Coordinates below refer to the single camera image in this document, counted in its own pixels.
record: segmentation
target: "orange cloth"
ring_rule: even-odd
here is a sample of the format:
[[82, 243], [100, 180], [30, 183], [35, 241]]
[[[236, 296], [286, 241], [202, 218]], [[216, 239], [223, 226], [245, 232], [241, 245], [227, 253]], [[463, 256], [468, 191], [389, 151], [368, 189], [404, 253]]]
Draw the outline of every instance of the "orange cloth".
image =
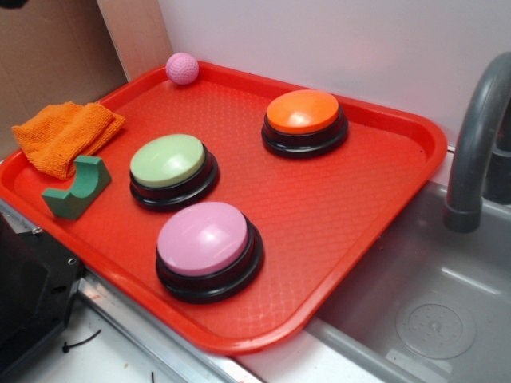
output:
[[125, 122], [103, 105], [66, 102], [48, 105], [13, 134], [30, 163], [40, 172], [67, 180], [76, 171], [76, 157], [91, 156]]

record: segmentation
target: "sink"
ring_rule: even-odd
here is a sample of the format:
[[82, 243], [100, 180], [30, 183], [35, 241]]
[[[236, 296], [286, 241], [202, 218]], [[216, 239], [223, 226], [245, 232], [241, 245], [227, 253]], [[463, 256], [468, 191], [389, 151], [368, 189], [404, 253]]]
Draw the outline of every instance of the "sink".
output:
[[400, 381], [511, 381], [511, 209], [485, 201], [479, 229], [458, 234], [445, 197], [425, 185], [316, 318]]

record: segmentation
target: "red tray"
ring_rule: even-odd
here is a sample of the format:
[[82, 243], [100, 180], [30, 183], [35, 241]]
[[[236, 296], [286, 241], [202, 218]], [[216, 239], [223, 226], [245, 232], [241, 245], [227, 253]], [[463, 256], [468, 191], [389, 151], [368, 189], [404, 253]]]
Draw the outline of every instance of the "red tray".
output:
[[[299, 86], [200, 63], [178, 87], [155, 69], [101, 100], [126, 117], [97, 155], [113, 181], [76, 220], [55, 218], [41, 194], [68, 188], [35, 170], [21, 152], [0, 165], [0, 197], [74, 251], [85, 264], [190, 342], [240, 354], [302, 329], [330, 292], [429, 179], [446, 154], [430, 121], [337, 97], [350, 121], [347, 141], [312, 160], [263, 148], [268, 104]], [[145, 211], [129, 193], [129, 163], [143, 144], [172, 133], [196, 136], [220, 166], [206, 200], [240, 209], [259, 229], [266, 259], [256, 280], [223, 302], [172, 298], [155, 272], [156, 238], [172, 213]]]

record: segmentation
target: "pink ball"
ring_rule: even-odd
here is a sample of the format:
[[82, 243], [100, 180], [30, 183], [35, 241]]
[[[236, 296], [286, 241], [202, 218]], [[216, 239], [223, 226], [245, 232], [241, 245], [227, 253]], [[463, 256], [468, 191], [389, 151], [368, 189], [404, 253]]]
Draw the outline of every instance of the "pink ball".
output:
[[165, 69], [168, 78], [178, 85], [191, 84], [199, 76], [199, 63], [188, 53], [174, 53]]

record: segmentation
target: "white wall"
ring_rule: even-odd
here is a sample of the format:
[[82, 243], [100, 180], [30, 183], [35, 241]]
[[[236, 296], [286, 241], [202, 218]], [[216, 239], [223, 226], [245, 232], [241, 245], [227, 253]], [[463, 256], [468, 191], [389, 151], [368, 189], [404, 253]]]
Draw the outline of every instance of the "white wall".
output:
[[509, 0], [159, 0], [175, 52], [430, 118], [455, 144]]

